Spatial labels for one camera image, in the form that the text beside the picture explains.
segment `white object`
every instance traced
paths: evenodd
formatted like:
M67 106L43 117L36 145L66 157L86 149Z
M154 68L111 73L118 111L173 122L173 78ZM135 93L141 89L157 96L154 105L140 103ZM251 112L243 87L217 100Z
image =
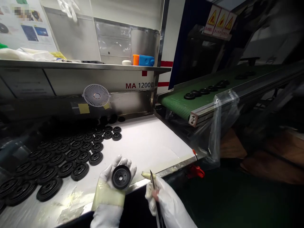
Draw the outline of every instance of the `white object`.
M83 90L82 96L89 105L94 107L102 107L106 105L111 97L107 89L99 84L88 85Z
M122 62L122 65L132 65L132 62L130 61L130 60L124 60L123 62Z
M156 176L155 185L159 189L158 200L161 214L167 228L197 228L183 202L175 191L162 178ZM146 186L145 198L153 216L156 215L156 201L152 196L152 183Z
M66 13L68 18L72 18L75 23L77 23L77 16L74 11L76 9L80 10L78 5L74 2L74 0L57 0L59 7L62 12Z
M136 173L136 166L132 165L132 161L126 158L122 159L119 155L99 176L96 186L92 211L95 211L91 228L106 228L119 226L120 217L124 209L125 191L116 189L111 181L113 170L118 165L125 165L131 171L131 181Z

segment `hand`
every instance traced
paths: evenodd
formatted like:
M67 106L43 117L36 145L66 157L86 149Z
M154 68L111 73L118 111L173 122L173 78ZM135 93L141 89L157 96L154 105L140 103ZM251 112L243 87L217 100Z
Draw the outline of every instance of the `hand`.
M147 184L145 198L153 216L156 215L156 201L159 202L161 214L167 228L197 228L188 214L181 199L162 178L156 176L153 190L152 183Z

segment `gloved hand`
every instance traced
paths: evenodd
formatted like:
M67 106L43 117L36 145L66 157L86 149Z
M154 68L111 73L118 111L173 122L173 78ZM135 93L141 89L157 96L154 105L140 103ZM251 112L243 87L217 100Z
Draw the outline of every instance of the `gloved hand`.
M147 184L146 187L145 198L148 200L151 214L156 215L156 201L158 201L166 228L197 228L171 186L158 176L155 177L155 185L158 190L153 190L152 183Z
M100 174L92 205L92 211L95 211L95 213L91 222L91 228L118 228L119 226L126 193L124 190L116 189L111 181L113 170L118 165L125 165L130 169L131 181L136 173L137 167L134 166L131 168L132 161L126 158L122 159L122 156L119 155L115 161Z

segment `stainless steel shelf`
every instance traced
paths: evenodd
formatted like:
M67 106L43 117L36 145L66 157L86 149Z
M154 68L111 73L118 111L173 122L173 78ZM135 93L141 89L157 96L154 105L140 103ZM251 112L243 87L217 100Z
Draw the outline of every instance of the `stainless steel shelf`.
M171 71L171 68L168 67L125 66L95 63L38 62L21 60L0 60L0 68L155 71L159 74Z

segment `small fan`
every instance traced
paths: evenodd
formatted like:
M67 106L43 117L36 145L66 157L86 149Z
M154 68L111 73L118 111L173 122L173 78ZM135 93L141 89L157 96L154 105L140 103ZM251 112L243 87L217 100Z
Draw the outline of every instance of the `small fan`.
M82 96L89 105L94 107L105 106L111 97L107 89L99 84L88 85L83 90Z

